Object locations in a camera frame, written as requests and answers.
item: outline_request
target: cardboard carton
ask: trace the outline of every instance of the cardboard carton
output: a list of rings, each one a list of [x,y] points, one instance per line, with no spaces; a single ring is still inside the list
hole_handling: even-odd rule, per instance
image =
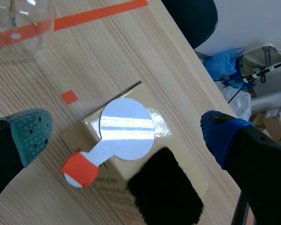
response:
[[[173,152],[179,166],[191,181],[200,198],[203,197],[209,186],[195,166],[190,154],[180,144],[180,140],[173,133],[146,87],[140,83],[119,96],[119,98],[122,97],[135,99],[148,109],[155,126],[154,144],[150,152],[139,160],[126,161],[113,156],[100,166],[100,172],[94,184],[99,188],[102,196],[109,201],[124,224],[144,225],[142,216],[134,205],[134,197],[126,189],[126,182],[162,147],[167,146]],[[72,152],[88,152],[99,142],[101,139],[99,118],[103,108],[104,106],[77,122],[61,135],[62,140]],[[164,184],[166,185],[167,182],[175,182],[175,179],[165,180]]]

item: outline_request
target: white wall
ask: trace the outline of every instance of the white wall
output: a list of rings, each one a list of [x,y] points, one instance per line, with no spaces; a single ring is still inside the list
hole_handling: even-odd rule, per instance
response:
[[[271,43],[281,49],[281,0],[214,0],[219,22],[196,51],[214,55],[235,47]]]

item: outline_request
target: white plastic bag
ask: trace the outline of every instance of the white plastic bag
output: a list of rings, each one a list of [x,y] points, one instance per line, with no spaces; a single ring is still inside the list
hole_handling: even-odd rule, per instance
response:
[[[217,84],[217,87],[227,101],[230,101],[236,92],[238,92],[238,89],[230,86],[224,88],[220,84]],[[251,117],[251,95],[249,93],[241,90],[229,105],[238,118],[248,121]]]

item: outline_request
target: cardboard box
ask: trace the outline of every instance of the cardboard box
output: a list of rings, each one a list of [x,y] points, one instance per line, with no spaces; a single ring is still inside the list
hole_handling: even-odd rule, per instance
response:
[[[271,138],[281,145],[281,108],[269,110],[263,122]]]
[[[266,126],[264,125],[264,122],[263,122],[264,116],[265,116],[265,114],[263,112],[260,112],[251,117],[251,119],[253,119],[252,120],[253,126],[256,127],[257,129],[259,129],[260,131],[263,131],[264,129],[266,129]]]
[[[173,133],[145,86],[140,83],[119,96],[119,98],[122,97],[135,99],[148,109],[155,126],[154,144],[150,152],[139,160],[126,161],[113,156],[100,166],[100,172],[94,184],[99,188],[102,196],[111,204],[124,224],[144,225],[142,216],[134,205],[134,197],[126,190],[126,182],[162,147],[167,146],[173,152],[179,166],[183,169],[201,199],[209,186],[195,166],[190,154],[182,147],[180,140]],[[90,151],[99,142],[101,138],[99,118],[103,108],[101,107],[82,121],[79,121],[61,135],[62,140],[72,152]]]

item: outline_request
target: glass jar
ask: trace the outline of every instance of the glass jar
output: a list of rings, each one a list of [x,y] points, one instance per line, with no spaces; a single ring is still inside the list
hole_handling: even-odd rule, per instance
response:
[[[53,28],[52,0],[0,0],[0,60],[37,56]]]

